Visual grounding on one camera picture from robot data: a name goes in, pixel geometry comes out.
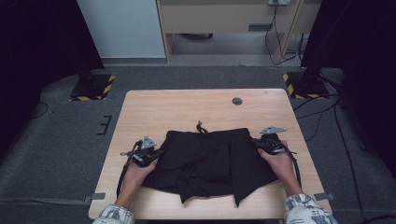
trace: white wall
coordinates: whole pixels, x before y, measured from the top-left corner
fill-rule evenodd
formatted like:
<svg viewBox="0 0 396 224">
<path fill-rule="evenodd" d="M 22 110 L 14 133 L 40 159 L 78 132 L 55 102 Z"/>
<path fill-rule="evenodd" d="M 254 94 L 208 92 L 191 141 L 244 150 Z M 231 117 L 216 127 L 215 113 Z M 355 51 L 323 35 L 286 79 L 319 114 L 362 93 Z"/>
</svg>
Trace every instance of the white wall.
<svg viewBox="0 0 396 224">
<path fill-rule="evenodd" d="M 102 58 L 165 58 L 155 0 L 78 0 Z"/>
</svg>

